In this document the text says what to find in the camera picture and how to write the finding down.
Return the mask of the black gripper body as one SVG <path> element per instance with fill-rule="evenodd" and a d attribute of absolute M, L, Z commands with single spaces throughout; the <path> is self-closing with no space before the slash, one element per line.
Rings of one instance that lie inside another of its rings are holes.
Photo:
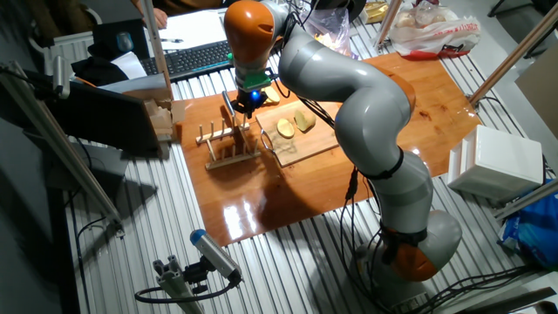
<path fill-rule="evenodd" d="M 236 99 L 231 101 L 233 108 L 259 108 L 267 100 L 267 94 L 264 90 L 253 90 L 246 92 L 238 90 Z"/>

